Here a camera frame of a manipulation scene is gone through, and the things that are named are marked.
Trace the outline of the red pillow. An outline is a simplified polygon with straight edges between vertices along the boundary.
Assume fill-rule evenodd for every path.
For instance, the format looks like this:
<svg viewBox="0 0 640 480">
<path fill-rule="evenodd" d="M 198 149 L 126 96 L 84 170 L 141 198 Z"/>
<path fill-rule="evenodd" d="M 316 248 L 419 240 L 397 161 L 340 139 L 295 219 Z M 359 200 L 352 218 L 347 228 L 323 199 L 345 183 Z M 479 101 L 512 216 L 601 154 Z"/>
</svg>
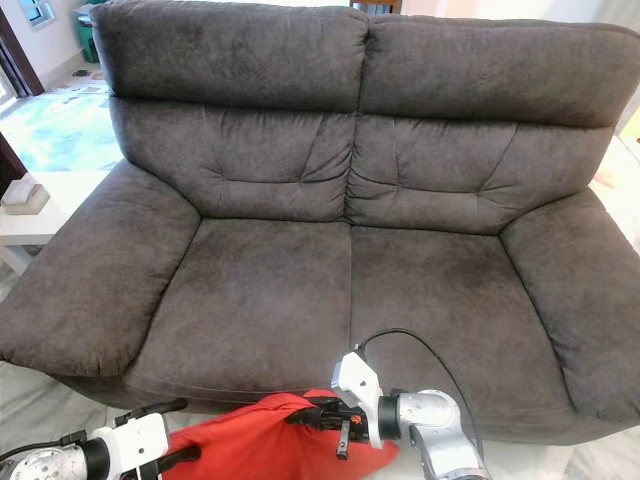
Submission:
<svg viewBox="0 0 640 480">
<path fill-rule="evenodd" d="M 311 399 L 329 401 L 329 390 L 307 390 L 302 396 L 276 393 L 238 410 L 169 434 L 169 451 L 191 445 L 200 458 L 170 468 L 163 480 L 361 480 L 392 465 L 399 454 L 394 444 L 378 449 L 349 447 L 338 460 L 338 431 L 289 425 L 285 419 L 311 406 Z"/>
</svg>

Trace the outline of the dark grey fabric sofa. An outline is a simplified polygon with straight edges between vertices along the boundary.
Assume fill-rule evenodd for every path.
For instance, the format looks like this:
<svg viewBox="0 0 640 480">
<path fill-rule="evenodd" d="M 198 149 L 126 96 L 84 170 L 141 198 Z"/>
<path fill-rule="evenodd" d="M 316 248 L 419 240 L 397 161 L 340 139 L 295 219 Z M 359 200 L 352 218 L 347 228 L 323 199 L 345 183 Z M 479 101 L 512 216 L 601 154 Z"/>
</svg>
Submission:
<svg viewBox="0 0 640 480">
<path fill-rule="evenodd" d="M 123 159 L 0 303 L 0 361 L 221 413 L 447 390 L 500 442 L 640 428 L 640 253 L 590 188 L 640 33 L 347 6 L 110 0 Z"/>
</svg>

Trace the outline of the white coffee table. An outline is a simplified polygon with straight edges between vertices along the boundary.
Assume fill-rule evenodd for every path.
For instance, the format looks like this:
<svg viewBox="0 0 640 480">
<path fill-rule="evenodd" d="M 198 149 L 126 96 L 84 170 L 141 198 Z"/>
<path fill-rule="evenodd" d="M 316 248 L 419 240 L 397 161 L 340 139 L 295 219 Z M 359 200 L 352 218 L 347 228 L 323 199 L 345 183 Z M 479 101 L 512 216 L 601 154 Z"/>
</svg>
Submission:
<svg viewBox="0 0 640 480">
<path fill-rule="evenodd" d="M 9 215 L 0 207 L 0 259 L 4 264 L 22 274 L 32 261 L 24 247 L 49 242 L 106 174 L 108 170 L 33 173 L 50 200 L 35 215 Z"/>
</svg>

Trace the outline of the beige tissue box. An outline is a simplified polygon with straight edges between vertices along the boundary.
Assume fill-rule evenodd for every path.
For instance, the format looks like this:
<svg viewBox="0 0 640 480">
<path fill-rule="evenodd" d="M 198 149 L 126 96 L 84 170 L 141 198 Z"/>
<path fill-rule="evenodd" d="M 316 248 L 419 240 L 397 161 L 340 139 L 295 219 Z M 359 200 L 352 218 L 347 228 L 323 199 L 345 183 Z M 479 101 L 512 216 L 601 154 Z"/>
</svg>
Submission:
<svg viewBox="0 0 640 480">
<path fill-rule="evenodd" d="M 1 210 L 8 215 L 37 215 L 50 200 L 49 192 L 35 174 L 12 180 L 1 196 Z"/>
</svg>

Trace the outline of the light blue patterned rug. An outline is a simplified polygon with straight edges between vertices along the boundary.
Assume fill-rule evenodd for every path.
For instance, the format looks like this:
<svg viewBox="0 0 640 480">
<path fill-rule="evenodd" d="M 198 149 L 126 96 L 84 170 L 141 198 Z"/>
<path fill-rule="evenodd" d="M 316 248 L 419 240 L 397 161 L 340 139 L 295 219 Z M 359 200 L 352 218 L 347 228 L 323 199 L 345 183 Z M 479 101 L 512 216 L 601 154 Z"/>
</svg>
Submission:
<svg viewBox="0 0 640 480">
<path fill-rule="evenodd" d="M 29 172 L 105 172 L 123 159 L 108 93 L 22 99 L 4 111 L 1 133 Z"/>
</svg>

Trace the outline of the green plastic stool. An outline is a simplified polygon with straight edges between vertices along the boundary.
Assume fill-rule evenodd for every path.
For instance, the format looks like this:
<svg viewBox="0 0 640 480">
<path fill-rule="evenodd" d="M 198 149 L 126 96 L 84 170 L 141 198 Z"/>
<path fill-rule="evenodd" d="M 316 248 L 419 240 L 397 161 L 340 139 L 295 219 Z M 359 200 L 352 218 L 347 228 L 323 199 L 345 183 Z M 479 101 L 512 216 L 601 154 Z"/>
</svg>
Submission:
<svg viewBox="0 0 640 480">
<path fill-rule="evenodd" d="M 93 22 L 90 13 L 93 6 L 104 4 L 106 1 L 108 0 L 86 0 L 86 3 L 74 10 L 74 31 L 81 45 L 83 59 L 87 63 L 99 64 L 99 51 L 93 42 Z"/>
</svg>

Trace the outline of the window with white frame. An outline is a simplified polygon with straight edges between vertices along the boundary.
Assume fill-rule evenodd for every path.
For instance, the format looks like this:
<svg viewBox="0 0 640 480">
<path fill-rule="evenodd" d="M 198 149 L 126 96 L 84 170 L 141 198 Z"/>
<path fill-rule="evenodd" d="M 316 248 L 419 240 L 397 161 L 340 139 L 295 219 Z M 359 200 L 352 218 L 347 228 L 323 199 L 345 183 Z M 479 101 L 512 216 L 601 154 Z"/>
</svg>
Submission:
<svg viewBox="0 0 640 480">
<path fill-rule="evenodd" d="M 50 26 L 56 15 L 52 0 L 17 0 L 32 31 Z"/>
</svg>

